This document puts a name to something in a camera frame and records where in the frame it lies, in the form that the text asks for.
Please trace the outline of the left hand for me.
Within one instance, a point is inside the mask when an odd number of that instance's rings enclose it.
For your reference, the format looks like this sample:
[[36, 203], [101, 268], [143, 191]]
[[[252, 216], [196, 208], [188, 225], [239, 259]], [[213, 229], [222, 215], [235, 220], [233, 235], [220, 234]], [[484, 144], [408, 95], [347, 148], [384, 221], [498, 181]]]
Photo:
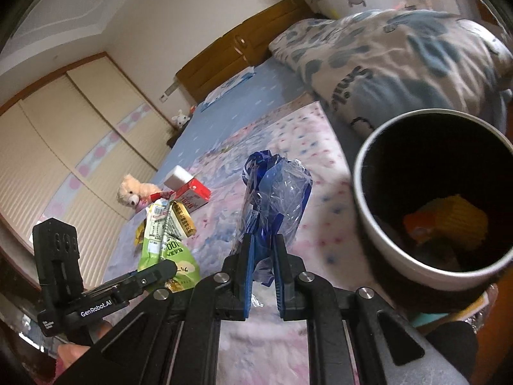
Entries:
[[[112, 329], [112, 325], [107, 321], [99, 322], [96, 327], [89, 332], [94, 343], [99, 341]], [[61, 344], [57, 348], [56, 375], [58, 378], [69, 366], [76, 362], [87, 350], [89, 346], [78, 345], [74, 343]]]

